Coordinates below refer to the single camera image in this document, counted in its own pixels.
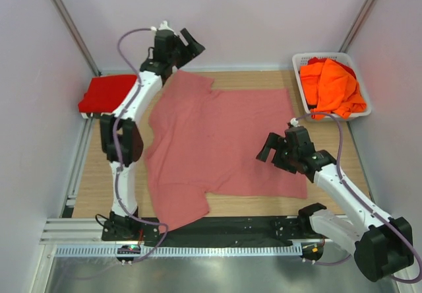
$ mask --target white wall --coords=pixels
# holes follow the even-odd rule
[[[0,292],[27,292],[57,216],[91,74],[50,0],[0,0]]]
[[[115,45],[126,31],[163,19],[206,47],[189,66],[277,69],[307,51],[337,51],[364,0],[63,0],[101,70],[127,70]],[[151,34],[129,38],[139,63]]]
[[[420,253],[421,6],[422,0],[378,0],[349,51],[374,107],[351,123],[369,185],[380,206],[411,222]],[[412,270],[415,275],[417,266]]]

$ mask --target laundry basket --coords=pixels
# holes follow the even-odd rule
[[[301,82],[301,77],[300,77],[299,71],[301,69],[301,66],[307,65],[308,60],[312,59],[313,57],[317,57],[319,59],[321,59],[323,57],[327,57],[329,59],[333,59],[333,60],[336,60],[337,62],[340,62],[344,65],[347,65],[348,67],[351,67],[355,71],[357,81],[359,82],[361,95],[367,103],[367,109],[362,113],[352,113],[349,116],[349,118],[347,118],[346,120],[349,121],[349,120],[355,119],[356,117],[369,115],[371,113],[372,106],[371,106],[371,102],[369,101],[369,96],[368,96],[367,90],[365,88],[365,85],[363,84],[362,76],[360,75],[356,66],[351,61],[350,56],[346,53],[340,53],[340,52],[298,53],[298,54],[295,54],[293,56],[293,67],[295,69],[296,81],[297,81],[297,85],[299,87],[299,91],[301,93],[301,99],[302,99],[303,109],[305,110],[305,113],[310,113],[310,111],[309,111],[308,105],[306,103],[305,94],[303,93],[303,87],[302,87],[302,82]],[[334,117],[338,118],[339,120],[344,120],[343,118],[341,118],[340,116],[338,116],[336,114],[334,114]],[[308,120],[308,121],[332,121],[332,119],[329,118],[328,116],[324,116],[324,118],[322,118],[320,120],[312,119],[312,117],[309,116],[309,117],[306,118],[306,120]]]

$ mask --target white vent strip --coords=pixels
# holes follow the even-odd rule
[[[117,254],[121,245],[59,245],[55,257],[138,257],[151,250],[142,247],[137,254]],[[274,255],[301,255],[301,244],[290,247],[263,248],[176,248],[159,247],[151,257],[256,257]]]

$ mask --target wooden tabletop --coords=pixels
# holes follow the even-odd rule
[[[293,71],[253,71],[253,72],[207,72],[199,73],[205,77],[215,79],[213,88],[222,90],[241,89],[275,89],[287,88],[290,93],[293,109],[296,116],[304,114],[295,74]],[[154,104],[161,96],[159,92],[138,126],[148,147],[154,138],[152,129],[148,125],[148,116]],[[342,152],[342,168],[348,177],[365,194],[368,193],[365,178],[357,158],[355,147],[346,123],[344,126],[344,145]],[[336,156],[338,150],[338,129],[332,122],[301,121],[315,144],[317,150],[327,150]],[[147,187],[147,172],[143,160],[136,168],[136,199],[140,215],[143,217],[155,216],[152,209]],[[296,215],[297,211],[312,203],[322,203],[336,214],[343,214],[343,210],[319,187],[308,181],[308,198],[294,199],[288,197],[238,197],[227,195],[207,194],[210,204],[209,216],[260,216],[260,215]],[[109,162],[101,150],[100,127],[96,122],[88,156],[82,175],[76,206],[73,213],[75,218],[92,218],[95,214],[108,216],[113,202],[113,184]]]

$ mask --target metallic floor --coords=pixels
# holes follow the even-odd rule
[[[337,261],[344,251],[327,243],[321,261]],[[115,258],[55,258],[49,293],[398,293],[389,278],[372,283],[353,259],[337,267],[302,263],[298,257],[156,258],[116,265],[89,277]]]

